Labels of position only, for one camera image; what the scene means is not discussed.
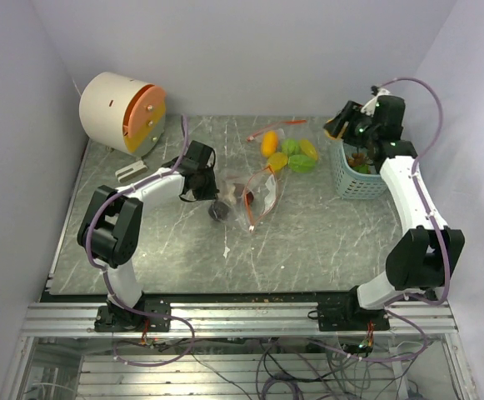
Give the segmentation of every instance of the clear plastic bag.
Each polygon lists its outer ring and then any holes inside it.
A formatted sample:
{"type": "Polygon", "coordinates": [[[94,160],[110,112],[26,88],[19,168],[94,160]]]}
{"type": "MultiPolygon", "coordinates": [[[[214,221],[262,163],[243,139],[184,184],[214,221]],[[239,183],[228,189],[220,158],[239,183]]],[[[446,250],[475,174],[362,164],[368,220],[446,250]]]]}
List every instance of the clear plastic bag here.
{"type": "Polygon", "coordinates": [[[296,173],[309,173],[317,167],[318,141],[306,119],[274,122],[255,131],[247,142],[260,143],[260,153],[275,173],[284,168],[296,173]]]}
{"type": "Polygon", "coordinates": [[[277,179],[270,167],[247,175],[225,171],[217,179],[219,194],[209,214],[216,221],[236,223],[253,232],[258,223],[277,204],[277,179]]]}

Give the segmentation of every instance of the marble tabletop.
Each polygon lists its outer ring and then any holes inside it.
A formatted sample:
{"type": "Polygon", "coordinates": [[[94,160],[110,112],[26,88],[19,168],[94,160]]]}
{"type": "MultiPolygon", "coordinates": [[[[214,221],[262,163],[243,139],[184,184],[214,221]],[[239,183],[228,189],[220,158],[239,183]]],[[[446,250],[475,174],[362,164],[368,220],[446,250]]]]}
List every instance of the marble tabletop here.
{"type": "MultiPolygon", "coordinates": [[[[224,168],[251,174],[265,159],[246,137],[269,123],[302,117],[190,117],[191,139],[216,149],[224,168]]],[[[332,183],[325,117],[285,129],[310,139],[320,153],[310,173],[278,176],[280,197],[255,232],[213,221],[210,202],[173,199],[143,216],[133,263],[146,293],[270,293],[347,290],[383,271],[401,226],[388,191],[376,200],[342,200],[332,183]]],[[[149,172],[176,157],[182,146],[180,118],[168,116],[157,146],[144,158],[149,172]]],[[[72,211],[52,280],[52,294],[105,293],[76,235],[92,193],[121,186],[115,171],[134,160],[91,142],[78,179],[72,211]]]]}

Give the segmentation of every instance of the plastic basket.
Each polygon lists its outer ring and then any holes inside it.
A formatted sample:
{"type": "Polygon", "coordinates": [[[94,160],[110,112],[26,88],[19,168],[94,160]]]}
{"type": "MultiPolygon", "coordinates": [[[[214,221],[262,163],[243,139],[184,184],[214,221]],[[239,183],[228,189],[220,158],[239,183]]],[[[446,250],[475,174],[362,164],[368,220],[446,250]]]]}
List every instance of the plastic basket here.
{"type": "Polygon", "coordinates": [[[338,196],[353,200],[370,200],[378,198],[387,189],[382,177],[375,174],[358,173],[347,164],[346,155],[351,156],[357,150],[344,144],[342,140],[331,142],[331,167],[338,196]]]}

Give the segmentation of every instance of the white panel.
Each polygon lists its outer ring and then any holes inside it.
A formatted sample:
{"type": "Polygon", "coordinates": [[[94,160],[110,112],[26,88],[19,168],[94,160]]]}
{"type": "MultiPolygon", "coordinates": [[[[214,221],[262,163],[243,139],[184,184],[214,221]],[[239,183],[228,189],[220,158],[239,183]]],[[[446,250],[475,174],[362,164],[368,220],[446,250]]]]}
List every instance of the white panel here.
{"type": "MultiPolygon", "coordinates": [[[[484,398],[484,1],[459,0],[417,76],[437,90],[446,113],[441,140],[421,168],[440,213],[466,236],[449,298],[484,398]]],[[[410,85],[407,127],[422,150],[436,111],[410,85]]]]}
{"type": "Polygon", "coordinates": [[[170,113],[328,115],[413,74],[455,0],[33,0],[78,86],[112,71],[170,113]]]}
{"type": "Polygon", "coordinates": [[[78,99],[31,3],[0,1],[0,390],[85,144],[78,99]]]}

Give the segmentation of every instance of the white cylinder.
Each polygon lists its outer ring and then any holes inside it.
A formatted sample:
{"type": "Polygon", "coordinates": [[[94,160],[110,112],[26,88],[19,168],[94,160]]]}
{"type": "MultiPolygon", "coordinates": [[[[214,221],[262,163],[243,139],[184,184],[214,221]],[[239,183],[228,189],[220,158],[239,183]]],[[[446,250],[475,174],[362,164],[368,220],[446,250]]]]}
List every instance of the white cylinder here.
{"type": "Polygon", "coordinates": [[[159,86],[103,72],[84,89],[79,117],[92,140],[141,157],[163,131],[165,97],[159,86]]]}

